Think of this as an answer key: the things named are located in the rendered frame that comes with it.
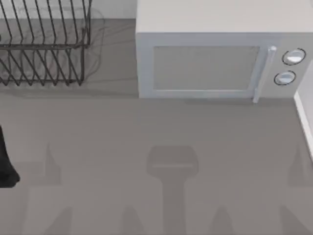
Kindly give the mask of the large microwave knob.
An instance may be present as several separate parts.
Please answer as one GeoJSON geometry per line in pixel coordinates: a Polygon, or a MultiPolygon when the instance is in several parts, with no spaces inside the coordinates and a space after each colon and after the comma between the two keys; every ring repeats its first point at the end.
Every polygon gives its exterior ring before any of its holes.
{"type": "Polygon", "coordinates": [[[301,63],[306,58],[306,52],[302,48],[289,50],[282,56],[282,61],[285,65],[293,66],[301,63]]]}

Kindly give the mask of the pale microwave oven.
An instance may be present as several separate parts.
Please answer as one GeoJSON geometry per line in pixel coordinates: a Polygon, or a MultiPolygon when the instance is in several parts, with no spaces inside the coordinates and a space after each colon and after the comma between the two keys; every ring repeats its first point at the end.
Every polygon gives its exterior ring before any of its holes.
{"type": "Polygon", "coordinates": [[[289,99],[313,61],[313,0],[138,0],[137,33],[263,36],[277,52],[260,99],[289,99]],[[306,58],[285,65],[282,56],[296,48],[304,49],[306,58]],[[286,86],[276,85],[275,75],[285,71],[293,71],[296,79],[286,86]]]}

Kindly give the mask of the small microwave knob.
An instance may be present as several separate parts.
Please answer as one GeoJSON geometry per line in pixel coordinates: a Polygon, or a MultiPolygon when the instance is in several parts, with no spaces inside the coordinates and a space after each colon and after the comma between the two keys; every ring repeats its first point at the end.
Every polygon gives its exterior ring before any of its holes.
{"type": "Polygon", "coordinates": [[[291,84],[296,79],[296,74],[293,71],[285,71],[275,75],[273,81],[278,86],[286,86],[291,84]]]}

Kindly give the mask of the microwave door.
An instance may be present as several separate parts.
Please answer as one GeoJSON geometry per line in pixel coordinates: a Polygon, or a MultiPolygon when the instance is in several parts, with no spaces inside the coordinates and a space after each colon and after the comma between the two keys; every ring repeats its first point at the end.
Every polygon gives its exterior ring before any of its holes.
{"type": "Polygon", "coordinates": [[[268,56],[263,36],[137,33],[141,98],[252,98],[268,56]]]}

